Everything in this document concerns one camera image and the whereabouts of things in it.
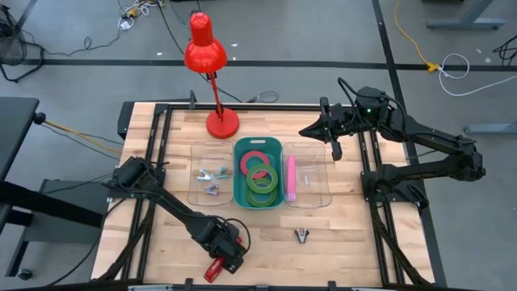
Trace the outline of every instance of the lamp shade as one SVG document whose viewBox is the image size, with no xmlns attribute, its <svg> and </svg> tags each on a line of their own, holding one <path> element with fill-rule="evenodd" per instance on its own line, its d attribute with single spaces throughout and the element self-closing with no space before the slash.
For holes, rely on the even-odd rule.
<svg viewBox="0 0 517 291">
<path fill-rule="evenodd" d="M 228 61 L 225 48 L 212 34 L 212 21 L 203 12 L 191 16 L 191 41 L 185 50 L 185 65 L 197 73 L 220 70 Z"/>
</svg>

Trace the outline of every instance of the concrete floor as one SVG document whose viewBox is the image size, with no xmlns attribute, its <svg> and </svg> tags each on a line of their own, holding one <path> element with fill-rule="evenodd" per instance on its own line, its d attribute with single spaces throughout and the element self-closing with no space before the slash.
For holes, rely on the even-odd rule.
<svg viewBox="0 0 517 291">
<path fill-rule="evenodd" d="M 29 1 L 2 3 L 11 6 L 18 19 Z M 471 3 L 402 0 L 399 20 L 430 61 L 441 62 L 449 53 L 461 53 L 473 64 L 484 65 L 488 57 L 491 65 L 499 65 L 491 50 L 515 34 L 517 2 L 496 1 L 485 12 L 483 16 L 503 17 L 508 22 L 496 32 L 443 32 L 425 27 L 426 18 L 459 15 Z M 412 44 L 394 25 L 395 1 L 381 0 L 380 4 L 395 62 L 420 64 Z M 216 37 L 230 59 L 385 62 L 369 1 L 327 0 L 322 5 L 314 0 L 213 0 L 201 1 L 201 6 L 211 15 Z M 186 20 L 196 6 L 190 1 L 174 3 L 174 8 Z M 70 52 L 82 47 L 85 36 L 90 36 L 94 45 L 106 44 L 115 37 L 117 10 L 115 0 L 38 0 L 23 29 L 50 51 Z M 170 7 L 164 12 L 178 42 L 185 46 L 188 30 Z M 71 58 L 178 60 L 182 56 L 167 34 L 159 12 L 152 9 L 148 17 L 137 19 L 132 29 L 122 32 L 111 47 L 77 53 Z M 16 75 L 27 68 L 21 65 L 8 68 L 8 72 Z M 513 74 L 474 72 L 461 82 L 446 80 L 446 86 L 450 91 L 470 91 Z M 346 103 L 335 81 L 339 76 L 358 88 L 374 86 L 393 93 L 387 70 L 230 67 L 220 72 L 218 84 L 242 99 L 274 90 L 282 103 L 316 103 L 322 95 L 331 102 Z M 517 80 L 454 98 L 441 90 L 436 74 L 398 71 L 398 76 L 408 113 L 428 126 L 460 134 L 467 124 L 505 123 L 516 118 Z M 48 65 L 20 84 L 0 80 L 0 95 L 36 97 L 40 100 L 39 111 L 47 113 L 50 120 L 112 139 L 118 138 L 116 121 L 124 101 L 185 98 L 190 89 L 200 100 L 212 99 L 208 84 L 184 67 Z M 512 136 L 475 138 L 477 149 L 484 156 L 487 176 L 476 183 L 452 179 L 426 181 L 431 213 L 448 285 L 508 290 L 515 285 L 517 268 L 517 197 L 513 195 L 517 140 Z M 431 154 L 421 161 L 440 157 Z M 42 179 L 91 179 L 108 173 L 115 164 L 114 160 L 33 126 L 8 180 L 37 189 Z M 6 268 L 19 231 L 9 226 L 0 236 L 0 273 Z M 0 286 L 4 289 L 47 284 L 73 267 L 89 247 L 34 243 L 22 266 L 33 269 L 35 277 L 26 282 L 0 277 Z M 87 280 L 92 264 L 93 256 L 65 282 Z"/>
</svg>

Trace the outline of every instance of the small metal clip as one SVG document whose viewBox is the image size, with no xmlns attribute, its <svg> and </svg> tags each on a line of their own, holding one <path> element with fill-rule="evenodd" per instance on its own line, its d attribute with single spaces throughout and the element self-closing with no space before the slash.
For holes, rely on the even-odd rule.
<svg viewBox="0 0 517 291">
<path fill-rule="evenodd" d="M 223 175 L 223 173 L 227 170 L 226 167 L 222 166 L 217 172 L 216 174 L 214 174 L 214 176 L 220 176 L 220 175 Z"/>
<path fill-rule="evenodd" d="M 205 169 L 200 170 L 204 174 L 203 177 L 197 177 L 198 181 L 212 181 L 212 175 L 210 175 Z"/>
<path fill-rule="evenodd" d="M 206 187 L 204 192 L 210 195 L 218 195 L 219 194 L 219 185 L 213 183 L 212 185 Z"/>
<path fill-rule="evenodd" d="M 307 229 L 295 229 L 294 234 L 298 238 L 298 242 L 305 243 L 307 237 L 309 236 L 309 230 Z"/>
</svg>

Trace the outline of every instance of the teal tray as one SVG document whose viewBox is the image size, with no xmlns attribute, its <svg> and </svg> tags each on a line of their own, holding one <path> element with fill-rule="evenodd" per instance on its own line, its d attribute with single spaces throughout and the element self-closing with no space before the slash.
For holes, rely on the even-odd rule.
<svg viewBox="0 0 517 291">
<path fill-rule="evenodd" d="M 246 190 L 248 183 L 246 176 L 241 171 L 241 159 L 245 153 L 251 150 L 263 152 L 268 158 L 270 165 L 278 174 L 278 197 L 276 201 L 268 207 L 254 207 L 250 205 L 246 199 Z M 248 169 L 252 166 L 262 163 L 260 158 L 251 158 L 248 163 Z M 233 199 L 237 205 L 245 209 L 273 209 L 284 202 L 284 174 L 282 172 L 282 144 L 273 137 L 244 137 L 235 144 L 233 148 Z"/>
</svg>

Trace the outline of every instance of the metal table leg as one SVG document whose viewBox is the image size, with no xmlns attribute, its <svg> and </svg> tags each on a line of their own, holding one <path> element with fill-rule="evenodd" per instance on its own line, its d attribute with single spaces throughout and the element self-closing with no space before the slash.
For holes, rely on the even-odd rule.
<svg viewBox="0 0 517 291">
<path fill-rule="evenodd" d="M 493 0 L 476 0 L 472 6 L 458 19 L 428 19 L 428 28 L 486 30 L 499 29 L 506 22 L 504 19 L 479 18 L 481 13 Z"/>
<path fill-rule="evenodd" d="M 517 133 L 517 121 L 510 124 L 470 124 L 464 130 L 467 134 Z"/>
</svg>

